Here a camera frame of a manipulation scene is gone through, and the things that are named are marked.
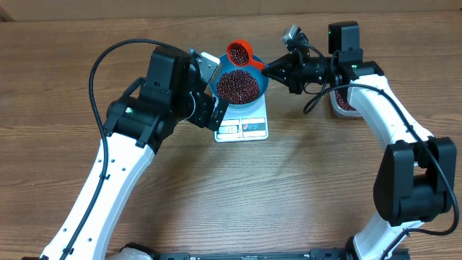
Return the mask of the red adzuki beans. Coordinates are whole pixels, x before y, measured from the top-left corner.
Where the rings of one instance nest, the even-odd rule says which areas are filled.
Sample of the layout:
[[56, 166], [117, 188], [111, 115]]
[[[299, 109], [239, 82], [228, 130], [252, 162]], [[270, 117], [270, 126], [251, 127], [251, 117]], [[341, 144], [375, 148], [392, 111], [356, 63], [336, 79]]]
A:
[[300, 94], [306, 91], [310, 82], [324, 84], [330, 61], [318, 57], [313, 63], [308, 62], [308, 56], [296, 49], [276, 61], [265, 64], [252, 58], [251, 46], [244, 40], [236, 40], [228, 45], [227, 57], [235, 67], [223, 73], [217, 83], [217, 94], [233, 105], [251, 103], [261, 94], [257, 79], [245, 67], [256, 69], [264, 77], [286, 85], [289, 91]]

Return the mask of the red scoop with blue handle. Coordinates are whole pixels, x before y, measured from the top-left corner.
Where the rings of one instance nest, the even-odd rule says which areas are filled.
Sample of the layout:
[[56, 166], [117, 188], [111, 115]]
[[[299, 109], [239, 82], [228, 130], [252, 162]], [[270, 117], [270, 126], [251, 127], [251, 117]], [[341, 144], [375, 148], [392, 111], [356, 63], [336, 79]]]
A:
[[259, 70], [266, 67], [265, 63], [253, 58], [250, 43], [243, 39], [235, 40], [228, 45], [227, 57], [236, 66], [253, 66]]

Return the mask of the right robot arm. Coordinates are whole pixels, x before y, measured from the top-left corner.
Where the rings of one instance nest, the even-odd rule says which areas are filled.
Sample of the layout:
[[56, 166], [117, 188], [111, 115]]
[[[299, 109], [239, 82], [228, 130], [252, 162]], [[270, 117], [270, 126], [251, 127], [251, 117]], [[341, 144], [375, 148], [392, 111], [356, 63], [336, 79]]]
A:
[[365, 120], [384, 154], [373, 186], [375, 214], [343, 249], [313, 249], [310, 259], [408, 259], [400, 243], [438, 215], [460, 209], [454, 192], [457, 149], [422, 127], [393, 94], [384, 71], [365, 61], [355, 21], [328, 26], [328, 54], [311, 46], [298, 26], [282, 36], [286, 55], [262, 68], [262, 74], [300, 94], [312, 83], [321, 91], [306, 104], [311, 111], [322, 95], [337, 92]]

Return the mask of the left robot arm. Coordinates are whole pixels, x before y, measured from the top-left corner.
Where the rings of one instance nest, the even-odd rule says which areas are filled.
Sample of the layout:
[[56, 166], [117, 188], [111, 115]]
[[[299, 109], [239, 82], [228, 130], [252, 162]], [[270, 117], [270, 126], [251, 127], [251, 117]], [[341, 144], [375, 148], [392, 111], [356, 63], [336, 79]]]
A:
[[156, 47], [147, 75], [132, 82], [98, 122], [100, 148], [68, 217], [40, 259], [104, 259], [136, 182], [181, 121], [216, 131], [228, 102], [205, 92], [221, 62], [209, 53]]

